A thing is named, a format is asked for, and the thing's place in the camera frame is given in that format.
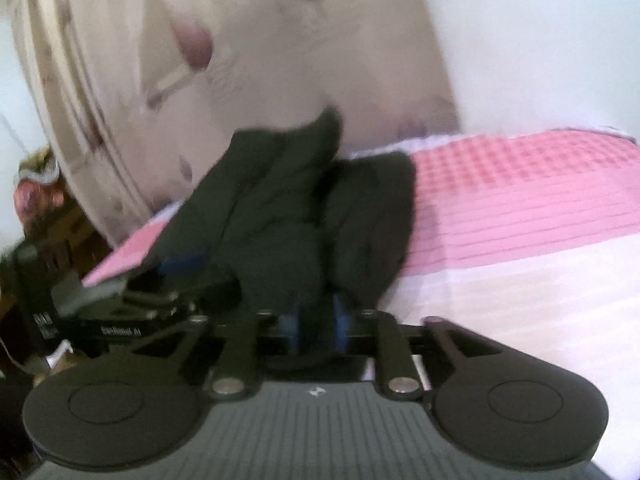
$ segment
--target black cloth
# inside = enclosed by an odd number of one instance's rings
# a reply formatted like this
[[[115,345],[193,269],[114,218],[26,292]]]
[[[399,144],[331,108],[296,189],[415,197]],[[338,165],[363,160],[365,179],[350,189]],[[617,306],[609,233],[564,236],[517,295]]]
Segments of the black cloth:
[[[206,252],[238,279],[241,308],[302,310],[311,326],[331,315],[329,291],[375,308],[406,253],[415,170],[402,153],[335,160],[341,129],[329,109],[296,130],[236,132],[145,263]]]
[[[22,406],[32,388],[31,378],[26,374],[0,377],[0,459],[32,449],[22,425]]]

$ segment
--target metal bolt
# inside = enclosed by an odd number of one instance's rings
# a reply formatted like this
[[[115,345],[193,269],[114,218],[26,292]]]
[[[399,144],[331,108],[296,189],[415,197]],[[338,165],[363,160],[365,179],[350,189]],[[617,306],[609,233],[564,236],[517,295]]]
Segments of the metal bolt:
[[[412,394],[420,388],[420,383],[411,377],[396,377],[388,386],[395,394]]]
[[[213,382],[211,389],[222,396],[237,395],[244,390],[244,383],[233,377],[223,377]]]

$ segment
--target white wall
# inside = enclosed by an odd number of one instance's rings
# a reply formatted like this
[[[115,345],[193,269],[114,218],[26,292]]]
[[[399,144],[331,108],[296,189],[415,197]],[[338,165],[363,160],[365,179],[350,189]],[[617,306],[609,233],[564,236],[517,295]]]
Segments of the white wall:
[[[28,150],[35,150],[46,143],[15,53],[6,0],[0,0],[0,114],[7,118]],[[23,150],[0,121],[0,251],[22,235],[22,227],[14,211],[13,193],[14,177],[23,157]]]
[[[640,0],[427,0],[463,126],[640,138]]]

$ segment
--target pink blanket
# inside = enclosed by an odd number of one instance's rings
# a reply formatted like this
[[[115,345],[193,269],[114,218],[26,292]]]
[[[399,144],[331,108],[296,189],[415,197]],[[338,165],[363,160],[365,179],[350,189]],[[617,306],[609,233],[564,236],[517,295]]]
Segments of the pink blanket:
[[[640,150],[574,130],[469,137],[412,153],[416,218],[404,275],[519,260],[640,232]],[[85,280],[137,267],[172,213]]]

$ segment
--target circular suction pad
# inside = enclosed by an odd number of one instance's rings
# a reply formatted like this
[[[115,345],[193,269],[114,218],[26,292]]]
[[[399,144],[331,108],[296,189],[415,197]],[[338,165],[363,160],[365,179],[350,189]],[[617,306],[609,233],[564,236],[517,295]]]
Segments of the circular suction pad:
[[[465,361],[436,390],[431,415],[469,454],[528,470],[590,460],[608,419],[589,381],[521,354]]]
[[[170,362],[112,354],[36,387],[22,413],[48,458],[87,470],[114,470],[171,452],[193,433],[198,392]]]

